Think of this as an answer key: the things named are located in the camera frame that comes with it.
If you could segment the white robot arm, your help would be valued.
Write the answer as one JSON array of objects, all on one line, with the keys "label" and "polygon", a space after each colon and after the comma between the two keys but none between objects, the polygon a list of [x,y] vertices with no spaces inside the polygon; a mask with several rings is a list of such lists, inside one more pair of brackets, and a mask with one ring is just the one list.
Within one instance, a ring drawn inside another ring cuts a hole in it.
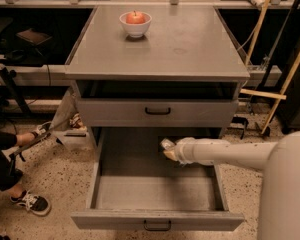
[{"label": "white robot arm", "polygon": [[300,240],[300,131],[277,142],[232,144],[186,137],[161,141],[166,157],[181,164],[232,164],[263,172],[258,240]]}]

